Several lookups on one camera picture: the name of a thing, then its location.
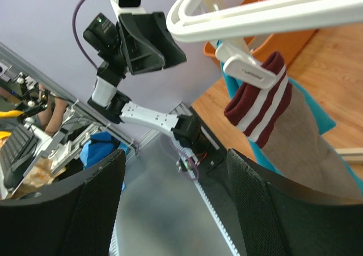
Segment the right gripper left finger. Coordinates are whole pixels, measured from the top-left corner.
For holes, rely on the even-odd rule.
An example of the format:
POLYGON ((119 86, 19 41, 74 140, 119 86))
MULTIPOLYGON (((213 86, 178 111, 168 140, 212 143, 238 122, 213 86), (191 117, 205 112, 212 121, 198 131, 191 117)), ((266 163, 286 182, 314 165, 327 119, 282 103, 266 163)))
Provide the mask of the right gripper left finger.
POLYGON ((108 255, 125 175, 125 152, 33 197, 1 201, 1 255, 108 255))

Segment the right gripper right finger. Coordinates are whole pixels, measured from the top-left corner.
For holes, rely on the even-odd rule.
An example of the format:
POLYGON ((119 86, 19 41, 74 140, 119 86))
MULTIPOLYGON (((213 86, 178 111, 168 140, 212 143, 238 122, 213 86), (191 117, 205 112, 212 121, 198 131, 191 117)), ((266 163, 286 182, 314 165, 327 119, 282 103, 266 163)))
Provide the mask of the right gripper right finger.
POLYGON ((247 255, 362 255, 362 201, 312 190, 235 149, 226 163, 247 255))

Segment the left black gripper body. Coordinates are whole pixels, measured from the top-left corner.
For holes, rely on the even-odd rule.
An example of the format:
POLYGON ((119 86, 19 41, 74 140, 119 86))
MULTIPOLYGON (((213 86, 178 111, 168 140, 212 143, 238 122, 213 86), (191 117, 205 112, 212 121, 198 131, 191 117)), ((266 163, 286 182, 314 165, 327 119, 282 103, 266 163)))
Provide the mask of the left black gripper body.
POLYGON ((120 14, 122 51, 132 75, 163 69, 165 57, 151 42, 157 29, 153 14, 120 14))

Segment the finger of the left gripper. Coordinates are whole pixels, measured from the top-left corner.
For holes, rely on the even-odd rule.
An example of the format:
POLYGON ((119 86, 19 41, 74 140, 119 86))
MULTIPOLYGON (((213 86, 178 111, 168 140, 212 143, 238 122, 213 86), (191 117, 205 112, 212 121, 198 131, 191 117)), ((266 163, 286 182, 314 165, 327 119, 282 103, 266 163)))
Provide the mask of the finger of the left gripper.
POLYGON ((154 19, 161 33, 157 40, 157 49, 165 59, 164 69, 171 68, 187 61, 183 50, 177 45, 171 36, 164 12, 153 12, 154 19))

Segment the white clip hanger frame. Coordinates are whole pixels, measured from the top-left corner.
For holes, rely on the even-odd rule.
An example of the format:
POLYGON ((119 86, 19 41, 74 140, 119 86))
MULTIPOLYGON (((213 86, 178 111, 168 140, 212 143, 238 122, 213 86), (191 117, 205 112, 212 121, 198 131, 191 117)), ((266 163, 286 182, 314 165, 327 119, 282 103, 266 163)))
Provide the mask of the white clip hanger frame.
POLYGON ((276 75, 228 43, 228 39, 362 21, 362 0, 266 0, 194 16, 201 1, 174 3, 166 19, 170 34, 184 43, 222 40, 216 57, 224 63, 224 72, 260 89, 272 87, 276 75))

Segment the person forearm in background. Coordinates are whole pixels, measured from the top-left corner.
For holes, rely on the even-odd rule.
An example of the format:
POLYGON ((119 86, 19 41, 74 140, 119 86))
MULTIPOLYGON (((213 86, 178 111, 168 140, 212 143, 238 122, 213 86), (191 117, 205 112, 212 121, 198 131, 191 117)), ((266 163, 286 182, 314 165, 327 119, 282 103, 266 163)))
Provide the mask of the person forearm in background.
POLYGON ((57 131, 59 131, 63 119, 64 113, 68 103, 60 98, 48 97, 47 107, 45 110, 39 112, 35 116, 37 126, 41 128, 46 134, 53 136, 57 131))

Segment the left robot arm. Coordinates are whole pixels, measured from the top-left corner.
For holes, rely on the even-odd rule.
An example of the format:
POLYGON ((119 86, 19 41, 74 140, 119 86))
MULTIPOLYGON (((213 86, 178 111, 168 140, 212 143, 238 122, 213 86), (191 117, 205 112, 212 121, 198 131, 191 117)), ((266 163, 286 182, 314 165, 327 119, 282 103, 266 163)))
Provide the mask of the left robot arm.
POLYGON ((197 98, 197 83, 164 13, 121 14, 116 23, 100 13, 83 38, 103 60, 89 105, 113 123, 153 129, 194 154, 207 151, 200 121, 173 112, 179 103, 197 98))

